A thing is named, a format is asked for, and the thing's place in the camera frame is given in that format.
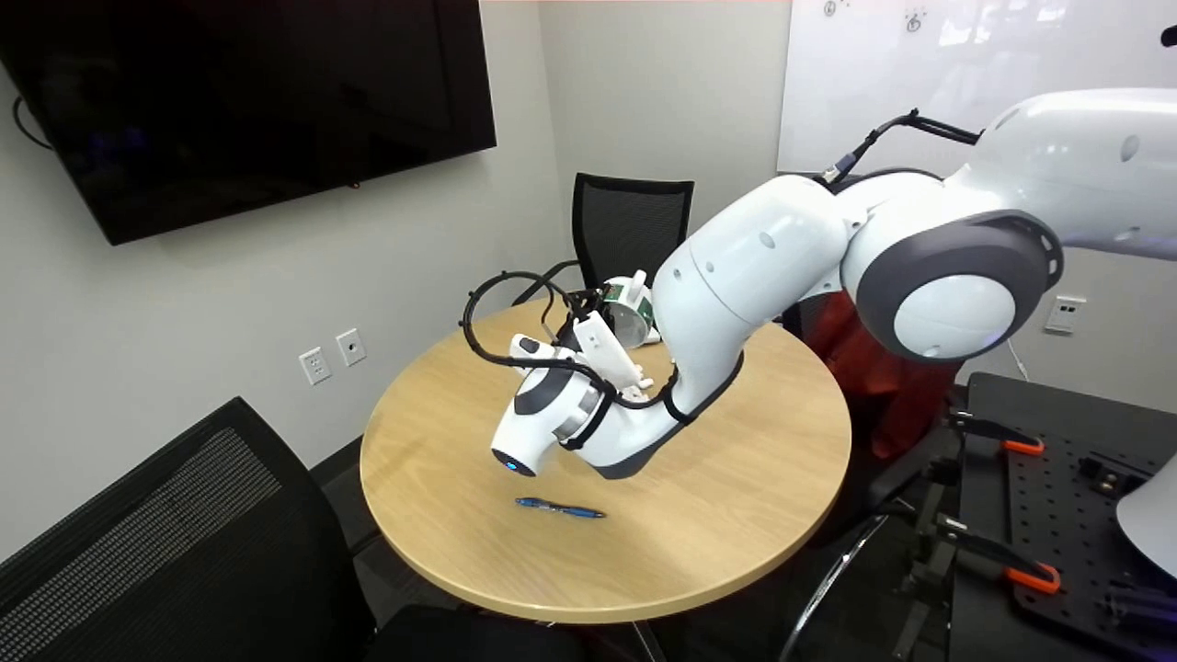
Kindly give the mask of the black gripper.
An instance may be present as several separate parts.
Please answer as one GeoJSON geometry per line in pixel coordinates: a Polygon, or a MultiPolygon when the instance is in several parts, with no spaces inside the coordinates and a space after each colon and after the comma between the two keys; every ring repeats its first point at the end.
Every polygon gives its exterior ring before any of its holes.
{"type": "Polygon", "coordinates": [[[578,310],[574,314],[574,340],[578,340],[578,358],[587,367],[604,375],[607,381],[642,381],[644,370],[629,358],[629,351],[617,343],[612,322],[604,319],[601,310],[578,310]]]}

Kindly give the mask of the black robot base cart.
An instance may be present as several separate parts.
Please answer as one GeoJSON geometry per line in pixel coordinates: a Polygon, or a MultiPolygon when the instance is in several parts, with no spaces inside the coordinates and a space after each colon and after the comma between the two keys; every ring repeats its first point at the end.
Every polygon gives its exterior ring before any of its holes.
{"type": "Polygon", "coordinates": [[[1175,579],[1115,523],[1115,506],[1177,451],[1170,413],[976,370],[965,413],[1041,436],[1041,460],[943,425],[962,474],[949,512],[1027,559],[1052,564],[1061,597],[1000,579],[957,548],[946,662],[1177,662],[1175,579]]]}

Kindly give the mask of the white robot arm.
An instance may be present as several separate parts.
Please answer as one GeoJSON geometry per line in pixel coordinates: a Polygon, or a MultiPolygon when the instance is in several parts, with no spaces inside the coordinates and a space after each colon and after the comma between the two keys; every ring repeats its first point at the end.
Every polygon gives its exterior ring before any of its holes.
{"type": "Polygon", "coordinates": [[[909,360],[970,360],[1014,336],[1061,283],[1070,248],[1177,257],[1177,93],[1045,93],[980,132],[962,170],[778,176],[690,235],[652,278],[675,375],[638,390],[617,336],[520,336],[522,375],[488,451],[534,479],[567,447],[607,479],[638,474],[743,367],[743,346],[783,310],[848,295],[870,336],[909,360]]]}

